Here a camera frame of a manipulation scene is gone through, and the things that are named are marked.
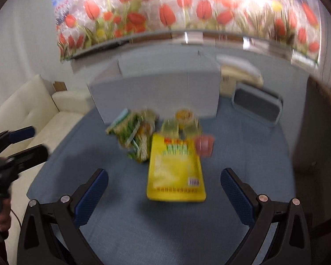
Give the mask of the left hand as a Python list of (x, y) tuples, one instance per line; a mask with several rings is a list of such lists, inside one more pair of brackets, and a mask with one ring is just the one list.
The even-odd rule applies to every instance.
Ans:
[(2, 211), (0, 212), (0, 231), (5, 232), (11, 228), (11, 199), (2, 200)]

